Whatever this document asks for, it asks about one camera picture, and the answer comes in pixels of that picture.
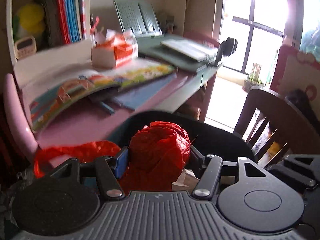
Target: red plastic bag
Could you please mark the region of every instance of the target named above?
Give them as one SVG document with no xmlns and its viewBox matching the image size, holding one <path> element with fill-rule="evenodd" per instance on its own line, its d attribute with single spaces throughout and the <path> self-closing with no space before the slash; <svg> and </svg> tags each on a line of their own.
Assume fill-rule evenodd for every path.
<svg viewBox="0 0 320 240">
<path fill-rule="evenodd" d="M 127 194 L 130 190 L 171 191 L 189 159 L 190 140 L 180 126 L 152 122 L 130 141 L 129 169 L 120 179 Z"/>
<path fill-rule="evenodd" d="M 38 150 L 34 158 L 33 171 L 36 178 L 41 178 L 45 174 L 41 171 L 40 166 L 47 164 L 51 159 L 69 155 L 76 157 L 81 163 L 92 162 L 95 158 L 108 155 L 114 156 L 120 151 L 120 147 L 113 142 L 100 141 L 82 144 L 70 147 L 50 147 Z"/>
</svg>

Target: pink desk surface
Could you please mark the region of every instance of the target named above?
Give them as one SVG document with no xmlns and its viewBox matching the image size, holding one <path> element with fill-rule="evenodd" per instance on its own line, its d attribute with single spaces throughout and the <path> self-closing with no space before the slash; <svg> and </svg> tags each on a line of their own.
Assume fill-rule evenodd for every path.
<svg viewBox="0 0 320 240">
<path fill-rule="evenodd" d="M 190 82 L 195 82 L 196 78 L 184 72 L 177 73 L 176 79 L 172 80 L 136 111 L 115 108 L 116 112 L 110 115 L 100 106 L 93 104 L 88 98 L 84 98 L 62 112 L 44 131 L 37 135 L 39 146 L 41 148 L 71 146 L 104 140 L 113 129 L 129 116 L 141 111 L 155 109 L 159 103 L 162 103 L 175 91 Z"/>
</svg>

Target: open book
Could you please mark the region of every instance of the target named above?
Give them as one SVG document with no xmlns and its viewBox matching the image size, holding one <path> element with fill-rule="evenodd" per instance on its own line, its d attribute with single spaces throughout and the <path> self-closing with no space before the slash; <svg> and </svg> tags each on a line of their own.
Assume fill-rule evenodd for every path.
<svg viewBox="0 0 320 240">
<path fill-rule="evenodd" d="M 115 87 L 127 89 L 174 71 L 172 66 L 142 59 L 119 69 L 101 72 L 75 65 L 23 89 L 26 116 L 33 133 L 37 133 L 64 109 L 94 92 Z"/>
</svg>

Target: floor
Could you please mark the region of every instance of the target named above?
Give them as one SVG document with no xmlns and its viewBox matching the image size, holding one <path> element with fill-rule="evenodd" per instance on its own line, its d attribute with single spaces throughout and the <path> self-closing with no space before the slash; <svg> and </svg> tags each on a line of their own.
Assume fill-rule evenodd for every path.
<svg viewBox="0 0 320 240">
<path fill-rule="evenodd" d="M 233 132 L 241 114 L 247 93 L 238 84 L 217 77 L 208 107 L 205 123 Z M 253 118 L 244 135 L 246 139 L 254 125 Z"/>
</svg>

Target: yellow object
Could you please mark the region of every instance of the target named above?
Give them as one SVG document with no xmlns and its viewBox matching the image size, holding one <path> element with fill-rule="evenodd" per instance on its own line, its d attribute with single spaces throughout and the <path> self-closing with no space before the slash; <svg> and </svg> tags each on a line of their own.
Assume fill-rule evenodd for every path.
<svg viewBox="0 0 320 240">
<path fill-rule="evenodd" d="M 18 16 L 21 27 L 26 31 L 31 33 L 44 31 L 45 24 L 42 22 L 44 19 L 44 9 L 41 5 L 28 3 L 19 9 Z"/>
</svg>

